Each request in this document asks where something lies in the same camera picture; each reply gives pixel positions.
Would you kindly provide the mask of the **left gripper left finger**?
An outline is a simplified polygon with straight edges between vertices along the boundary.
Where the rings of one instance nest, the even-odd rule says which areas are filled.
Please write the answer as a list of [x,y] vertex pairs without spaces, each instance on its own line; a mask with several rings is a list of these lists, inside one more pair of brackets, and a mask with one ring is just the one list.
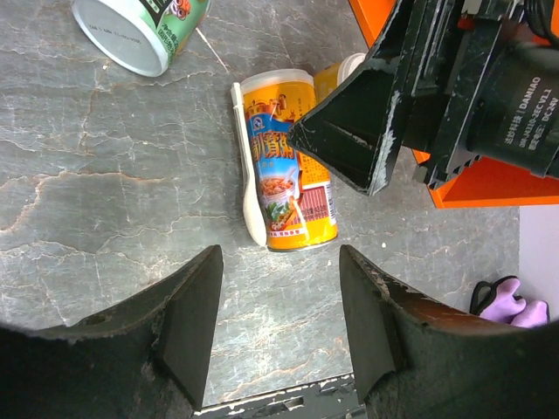
[[191,417],[203,406],[223,270],[212,245],[73,326],[2,324],[2,417]]

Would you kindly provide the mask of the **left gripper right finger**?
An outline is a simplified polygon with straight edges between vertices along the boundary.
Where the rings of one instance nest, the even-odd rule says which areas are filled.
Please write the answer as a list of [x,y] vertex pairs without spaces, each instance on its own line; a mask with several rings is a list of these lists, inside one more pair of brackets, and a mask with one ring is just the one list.
[[432,299],[343,245],[342,303],[370,418],[555,418],[558,325],[520,328]]

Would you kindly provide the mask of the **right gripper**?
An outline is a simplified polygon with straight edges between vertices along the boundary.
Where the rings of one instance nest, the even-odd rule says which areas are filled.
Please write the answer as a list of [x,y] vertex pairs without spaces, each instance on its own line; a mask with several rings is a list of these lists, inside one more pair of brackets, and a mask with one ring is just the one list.
[[397,1],[365,60],[295,122],[287,142],[368,196],[390,182],[402,143],[427,153],[417,180],[438,189],[487,157],[558,175],[558,4]]

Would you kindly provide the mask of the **tall blue red can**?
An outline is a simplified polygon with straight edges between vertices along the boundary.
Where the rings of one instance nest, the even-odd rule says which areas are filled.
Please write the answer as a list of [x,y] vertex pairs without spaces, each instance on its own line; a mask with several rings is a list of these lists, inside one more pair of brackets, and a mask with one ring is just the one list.
[[271,251],[294,251],[335,239],[338,226],[328,170],[289,146],[294,122],[316,105],[303,70],[263,72],[240,83],[256,192]]

